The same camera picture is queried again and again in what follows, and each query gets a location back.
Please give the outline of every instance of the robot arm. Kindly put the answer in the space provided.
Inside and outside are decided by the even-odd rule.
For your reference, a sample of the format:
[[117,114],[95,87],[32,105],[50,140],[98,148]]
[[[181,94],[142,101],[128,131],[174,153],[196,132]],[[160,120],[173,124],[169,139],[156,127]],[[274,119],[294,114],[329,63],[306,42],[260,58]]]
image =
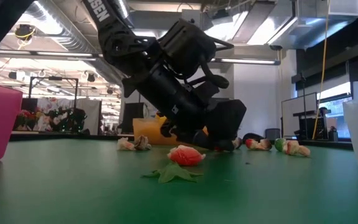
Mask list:
[[[124,96],[137,90],[166,116],[167,122],[161,127],[164,136],[173,133],[179,141],[208,149],[234,149],[231,141],[237,136],[246,108],[239,100],[211,99],[219,88],[227,88],[229,82],[213,75],[207,64],[217,50],[233,45],[209,37],[183,19],[160,40],[139,37],[111,1],[83,2],[98,28],[104,58],[129,76],[122,80]],[[217,49],[215,42],[224,47]],[[205,77],[187,82],[200,66]],[[202,132],[205,126],[208,136]]]

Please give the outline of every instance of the desk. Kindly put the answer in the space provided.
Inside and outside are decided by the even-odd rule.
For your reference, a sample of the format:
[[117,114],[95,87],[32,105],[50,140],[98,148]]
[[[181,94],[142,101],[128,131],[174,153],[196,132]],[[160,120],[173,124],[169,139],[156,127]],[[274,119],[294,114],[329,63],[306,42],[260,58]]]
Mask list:
[[0,162],[0,223],[358,223],[352,151],[310,147],[311,159],[207,151],[191,168],[204,172],[197,184],[140,178],[168,162],[169,148],[10,142]]

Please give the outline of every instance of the wall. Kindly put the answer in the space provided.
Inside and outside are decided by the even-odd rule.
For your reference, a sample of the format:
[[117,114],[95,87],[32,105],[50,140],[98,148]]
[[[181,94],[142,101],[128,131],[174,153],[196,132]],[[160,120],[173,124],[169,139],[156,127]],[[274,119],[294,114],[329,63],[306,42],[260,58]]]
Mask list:
[[239,136],[281,128],[283,100],[297,97],[291,77],[296,74],[296,51],[283,52],[280,66],[234,65],[234,98],[247,107]]
[[234,98],[247,107],[239,137],[246,133],[264,136],[265,129],[277,126],[277,66],[234,65]]

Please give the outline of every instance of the white wall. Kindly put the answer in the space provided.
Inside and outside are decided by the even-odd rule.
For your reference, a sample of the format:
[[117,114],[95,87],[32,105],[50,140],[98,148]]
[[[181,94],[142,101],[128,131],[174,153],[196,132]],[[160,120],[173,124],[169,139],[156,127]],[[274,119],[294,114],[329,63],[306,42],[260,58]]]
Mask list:
[[247,133],[264,136],[267,128],[277,126],[277,66],[234,65],[234,98],[247,107],[239,137]]

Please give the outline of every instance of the ceiling pipe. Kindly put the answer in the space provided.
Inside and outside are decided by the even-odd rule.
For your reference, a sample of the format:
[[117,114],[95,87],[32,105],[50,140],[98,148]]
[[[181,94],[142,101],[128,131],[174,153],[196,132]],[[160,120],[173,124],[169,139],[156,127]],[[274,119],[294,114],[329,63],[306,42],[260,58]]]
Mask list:
[[[33,2],[25,14],[32,16],[37,21],[37,28],[41,31],[55,32],[63,38],[54,38],[54,41],[66,48],[69,52],[97,53],[97,50],[88,42],[85,36],[74,26],[71,20],[60,10],[52,0],[39,0]],[[97,58],[93,61],[84,61],[94,67],[107,82],[121,84],[121,76],[104,59]]]

